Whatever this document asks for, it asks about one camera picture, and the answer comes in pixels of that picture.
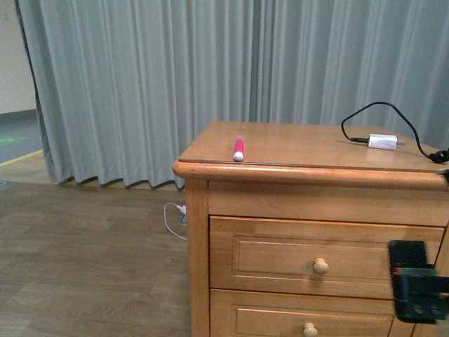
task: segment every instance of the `yellow stripe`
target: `yellow stripe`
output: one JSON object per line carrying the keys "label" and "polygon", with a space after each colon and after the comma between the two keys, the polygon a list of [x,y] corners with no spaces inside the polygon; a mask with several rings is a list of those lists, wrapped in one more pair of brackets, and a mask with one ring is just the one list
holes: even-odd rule
{"label": "yellow stripe", "polygon": [[39,151],[30,153],[30,154],[26,154],[25,156],[21,156],[21,157],[12,159],[12,160],[5,161],[4,163],[0,164],[0,167],[8,165],[8,164],[15,163],[16,161],[19,161],[19,160],[22,160],[22,159],[25,159],[25,158],[28,158],[28,157],[31,157],[31,156],[34,156],[35,154],[42,154],[42,152],[43,152],[42,150],[39,150]]}

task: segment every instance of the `gray curtain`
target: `gray curtain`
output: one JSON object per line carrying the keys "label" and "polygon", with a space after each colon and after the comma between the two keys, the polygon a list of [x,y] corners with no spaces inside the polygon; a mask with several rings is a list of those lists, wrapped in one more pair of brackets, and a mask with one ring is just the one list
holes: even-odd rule
{"label": "gray curtain", "polygon": [[[182,181],[212,120],[338,124],[399,107],[449,146],[449,1],[18,0],[51,175]],[[411,135],[385,107],[354,124]]]}

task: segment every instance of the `wooden knob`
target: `wooden knob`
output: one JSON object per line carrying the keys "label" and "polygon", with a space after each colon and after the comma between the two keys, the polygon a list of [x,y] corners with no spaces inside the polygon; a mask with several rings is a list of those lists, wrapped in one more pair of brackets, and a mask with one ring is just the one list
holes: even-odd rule
{"label": "wooden knob", "polygon": [[323,258],[317,258],[314,261],[314,272],[318,275],[324,275],[329,271],[329,265]]}
{"label": "wooden knob", "polygon": [[315,329],[315,326],[312,323],[306,323],[303,332],[305,337],[314,337],[318,335],[318,330]]}

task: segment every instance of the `red marker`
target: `red marker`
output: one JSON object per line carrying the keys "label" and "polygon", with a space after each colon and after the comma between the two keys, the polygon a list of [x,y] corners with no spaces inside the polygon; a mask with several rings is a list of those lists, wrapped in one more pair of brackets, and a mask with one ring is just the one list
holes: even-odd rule
{"label": "red marker", "polygon": [[237,137],[234,148],[234,161],[243,161],[243,136]]}

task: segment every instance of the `white cable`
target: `white cable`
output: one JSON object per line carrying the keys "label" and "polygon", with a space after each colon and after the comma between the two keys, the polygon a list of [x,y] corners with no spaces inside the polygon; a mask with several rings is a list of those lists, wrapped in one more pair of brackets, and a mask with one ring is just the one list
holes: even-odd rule
{"label": "white cable", "polygon": [[172,230],[169,228],[169,226],[168,226],[168,224],[167,224],[167,205],[173,205],[173,206],[175,206],[177,209],[179,209],[180,211],[181,211],[182,207],[181,207],[180,205],[174,204],[173,202],[168,202],[167,204],[163,205],[163,221],[166,223],[166,227],[167,227],[168,231],[169,231],[171,234],[176,235],[176,236],[179,237],[180,239],[183,239],[183,240],[186,240],[186,241],[187,241],[187,238],[186,238],[186,237],[182,237],[182,236],[180,236],[179,234],[176,234],[174,231],[172,231]]}

